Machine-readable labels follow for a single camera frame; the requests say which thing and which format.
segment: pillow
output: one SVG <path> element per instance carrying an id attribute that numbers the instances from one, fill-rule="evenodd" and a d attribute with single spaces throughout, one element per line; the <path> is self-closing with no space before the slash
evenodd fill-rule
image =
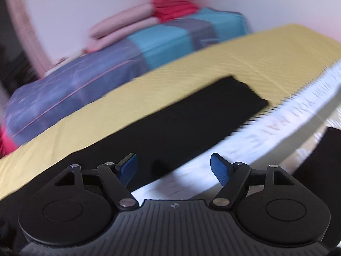
<path id="1" fill-rule="evenodd" d="M 89 36 L 93 38 L 104 37 L 124 26 L 151 17 L 152 14 L 152 4 L 144 4 L 124 10 L 97 23 L 89 30 Z"/>
<path id="2" fill-rule="evenodd" d="M 114 31 L 113 33 L 102 37 L 101 39 L 91 39 L 90 43 L 86 47 L 87 53 L 96 52 L 99 50 L 102 50 L 111 44 L 114 44 L 115 42 L 121 40 L 122 38 L 129 36 L 136 31 L 142 30 L 144 28 L 148 28 L 151 26 L 154 26 L 158 24 L 160 21 L 156 17 L 150 17 L 145 20 L 139 21 L 137 23 L 131 24 L 129 26 L 126 26 L 124 28 L 121 28 L 117 31 Z"/>

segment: black cloth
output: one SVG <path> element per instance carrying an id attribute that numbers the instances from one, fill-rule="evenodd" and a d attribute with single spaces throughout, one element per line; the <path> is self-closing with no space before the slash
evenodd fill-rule
<path id="1" fill-rule="evenodd" d="M 17 230 L 13 249 L 26 243 L 17 225 L 20 206 L 69 165 L 94 169 L 134 152 L 139 167 L 127 186 L 134 191 L 205 152 L 267 105 L 246 84 L 229 76 L 70 154 L 0 201 L 0 215 Z"/>
<path id="2" fill-rule="evenodd" d="M 329 248 L 336 247 L 341 240 L 340 175 L 341 130 L 328 128 L 314 151 L 293 176 L 329 207 L 330 224 L 322 241 Z"/>

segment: metal pivot screw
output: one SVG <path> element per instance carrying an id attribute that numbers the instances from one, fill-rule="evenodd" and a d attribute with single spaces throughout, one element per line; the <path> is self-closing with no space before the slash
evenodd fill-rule
<path id="1" fill-rule="evenodd" d="M 120 200 L 120 205 L 122 207 L 131 207 L 131 206 L 134 206 L 135 204 L 136 204 L 136 201 L 131 198 L 123 198 Z"/>
<path id="2" fill-rule="evenodd" d="M 235 162 L 234 164 L 233 164 L 233 169 L 234 169 L 234 171 L 236 171 L 239 167 L 241 167 L 242 165 L 243 165 L 244 163 L 242 163 L 242 162 Z"/>
<path id="3" fill-rule="evenodd" d="M 221 206 L 221 207 L 227 206 L 227 205 L 229 205 L 229 203 L 230 203 L 230 201 L 228 199 L 222 198 L 222 197 L 216 198 L 213 200 L 214 205 Z"/>

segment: pink wall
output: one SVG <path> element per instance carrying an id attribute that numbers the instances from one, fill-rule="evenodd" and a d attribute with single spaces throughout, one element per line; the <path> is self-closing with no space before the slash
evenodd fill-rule
<path id="1" fill-rule="evenodd" d="M 150 0 L 25 0 L 37 37 L 52 62 L 84 48 L 87 30 L 121 10 Z"/>
<path id="2" fill-rule="evenodd" d="M 199 0 L 199 2 L 215 9 L 243 13 L 253 31 L 298 23 L 341 42 L 341 0 Z"/>

